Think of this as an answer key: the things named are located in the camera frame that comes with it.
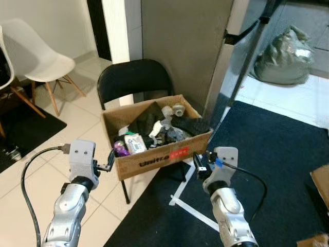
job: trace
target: white tape line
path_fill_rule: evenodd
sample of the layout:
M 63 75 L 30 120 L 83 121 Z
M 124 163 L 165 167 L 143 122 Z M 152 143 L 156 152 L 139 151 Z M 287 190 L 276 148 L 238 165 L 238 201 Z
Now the white tape line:
M 193 207 L 189 206 L 188 204 L 186 204 L 185 202 L 183 202 L 181 199 L 176 198 L 173 195 L 170 195 L 170 197 L 182 209 L 184 209 L 185 211 L 189 212 L 191 215 L 193 215 L 194 217 L 196 217 L 197 219 L 199 219 L 200 221 L 202 221 L 206 225 L 210 226 L 215 231 L 220 232 L 220 228 L 219 228 L 219 226 L 218 226 L 218 224 L 216 222 L 214 222 L 213 220 L 211 220 L 208 217 L 204 216 L 200 212 L 196 211 Z
M 194 174 L 195 171 L 195 166 L 193 164 L 193 158 L 192 159 L 188 159 L 188 160 L 184 160 L 185 163 L 187 163 L 190 166 L 190 169 L 188 170 L 188 172 L 185 175 L 186 178 L 186 182 L 181 182 L 178 189 L 176 190 L 174 197 L 179 198 L 181 193 L 183 192 L 183 190 L 185 189 L 187 183 L 189 182 L 189 180 L 191 179 L 192 175 Z M 175 201 L 171 200 L 169 202 L 170 206 L 175 206 Z

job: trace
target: tiled floor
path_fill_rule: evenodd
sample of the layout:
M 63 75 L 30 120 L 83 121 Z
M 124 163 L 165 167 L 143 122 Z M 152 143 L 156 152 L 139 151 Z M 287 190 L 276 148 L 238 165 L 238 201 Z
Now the tiled floor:
M 329 129 L 329 81 L 310 75 L 305 84 L 280 86 L 247 77 L 236 100 Z
M 35 246 L 32 218 L 20 187 L 22 169 L 32 155 L 44 148 L 69 143 L 79 138 L 94 141 L 95 159 L 99 164 L 107 162 L 109 147 L 100 123 L 101 108 L 96 83 L 99 74 L 110 64 L 99 58 L 90 58 L 78 63 L 70 75 L 86 97 L 81 97 L 66 83 L 63 83 L 64 90 L 57 86 L 54 92 L 61 112 L 59 118 L 67 123 L 67 127 L 0 174 L 0 247 Z M 36 104 L 55 115 L 45 88 L 38 87 L 36 95 Z M 113 101 L 107 107 L 118 105 L 119 101 Z M 102 247 L 156 172 L 157 170 L 154 170 L 126 181 L 131 196 L 130 205 L 125 203 L 115 169 L 110 173 L 102 173 L 98 188 L 90 193 L 87 202 L 79 246 Z M 68 182 L 68 177 L 68 155 L 60 151 L 41 155 L 28 170 L 27 192 L 39 221 L 42 238 L 52 219 L 54 202 L 60 195 L 62 185 Z

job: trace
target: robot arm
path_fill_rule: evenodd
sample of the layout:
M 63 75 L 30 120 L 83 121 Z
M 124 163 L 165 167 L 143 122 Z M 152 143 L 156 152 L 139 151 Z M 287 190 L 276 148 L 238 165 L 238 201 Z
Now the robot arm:
M 42 247 L 77 247 L 81 220 L 92 189 L 98 186 L 98 170 L 110 171 L 111 166 L 97 165 L 94 160 L 95 143 L 75 140 L 69 147 L 70 183 L 62 187 L 54 205 L 54 216 L 49 224 Z
M 220 228 L 220 237 L 224 247 L 255 247 L 257 241 L 244 218 L 244 209 L 236 198 L 230 180 L 235 170 L 222 165 L 221 160 L 237 167 L 237 149 L 231 147 L 215 148 L 209 153 L 209 164 L 203 166 L 198 155 L 194 154 L 197 175 L 203 180 L 203 188 L 210 195 L 213 214 Z

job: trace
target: blue tag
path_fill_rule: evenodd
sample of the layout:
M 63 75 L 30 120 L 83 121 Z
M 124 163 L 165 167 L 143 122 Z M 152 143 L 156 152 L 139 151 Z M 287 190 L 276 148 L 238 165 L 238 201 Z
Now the blue tag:
M 221 161 L 218 157 L 216 158 L 215 163 L 216 163 L 216 165 L 218 165 L 219 167 L 222 168 L 222 166 L 223 166 L 223 161 Z

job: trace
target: black folding chair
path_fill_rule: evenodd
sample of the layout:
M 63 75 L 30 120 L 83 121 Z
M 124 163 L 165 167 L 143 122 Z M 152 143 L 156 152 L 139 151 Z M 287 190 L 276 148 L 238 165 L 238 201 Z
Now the black folding chair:
M 126 63 L 114 64 L 106 68 L 98 79 L 98 97 L 104 104 L 129 95 L 150 91 L 167 91 L 174 95 L 172 83 L 165 68 L 151 59 L 142 59 Z M 114 153 L 110 153 L 108 162 L 114 162 Z M 182 180 L 186 181 L 183 164 L 180 165 Z M 130 203 L 124 180 L 121 181 L 127 204 Z

